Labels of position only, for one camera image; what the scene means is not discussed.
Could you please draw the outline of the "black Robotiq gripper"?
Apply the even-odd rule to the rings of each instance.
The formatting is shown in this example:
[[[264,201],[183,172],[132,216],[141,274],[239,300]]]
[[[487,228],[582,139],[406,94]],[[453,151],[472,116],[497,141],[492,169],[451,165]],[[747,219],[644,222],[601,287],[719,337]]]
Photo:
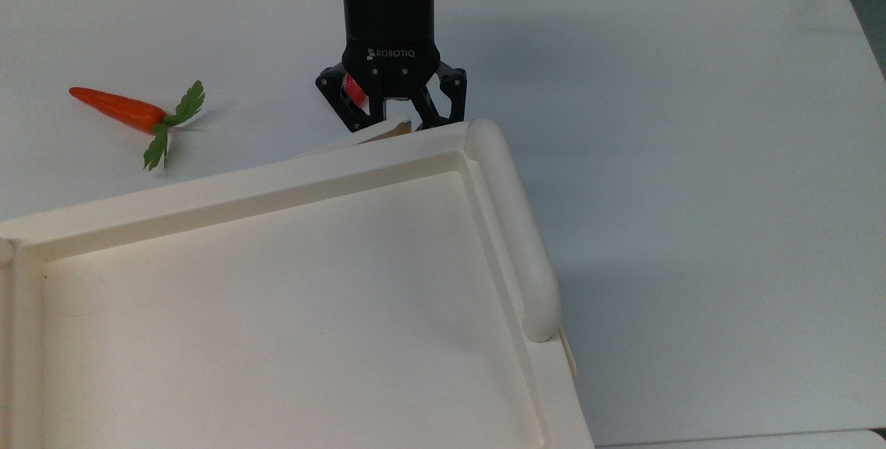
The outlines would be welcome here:
[[[362,102],[406,98],[413,91],[418,130],[462,123],[467,102],[467,73],[441,62],[435,44],[434,0],[343,0],[346,46],[342,64],[324,68],[316,88],[352,133],[380,123]],[[449,99],[444,117],[426,84],[439,78]],[[355,79],[356,83],[348,84]],[[348,89],[364,90],[354,99]]]

